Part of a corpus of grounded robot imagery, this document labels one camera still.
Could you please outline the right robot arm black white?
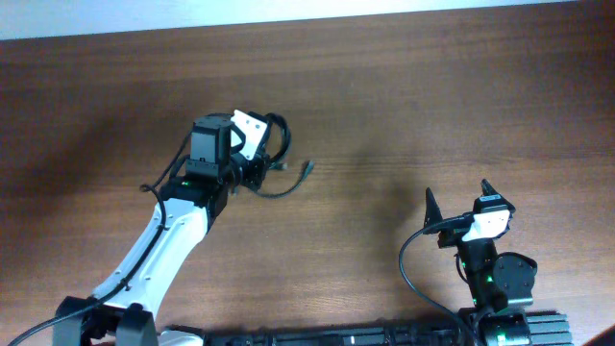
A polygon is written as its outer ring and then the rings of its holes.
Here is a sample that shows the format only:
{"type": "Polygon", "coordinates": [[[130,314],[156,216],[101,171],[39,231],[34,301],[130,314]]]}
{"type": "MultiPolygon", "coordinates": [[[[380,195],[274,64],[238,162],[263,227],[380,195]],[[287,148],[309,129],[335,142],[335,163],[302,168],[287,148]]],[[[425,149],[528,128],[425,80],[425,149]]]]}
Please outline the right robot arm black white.
{"type": "Polygon", "coordinates": [[[438,235],[439,248],[456,248],[457,273],[465,278],[474,306],[459,318],[479,345],[530,345],[525,308],[533,304],[534,259],[500,253],[495,242],[510,230],[516,208],[487,181],[471,210],[444,218],[426,190],[424,233],[438,235]]]}

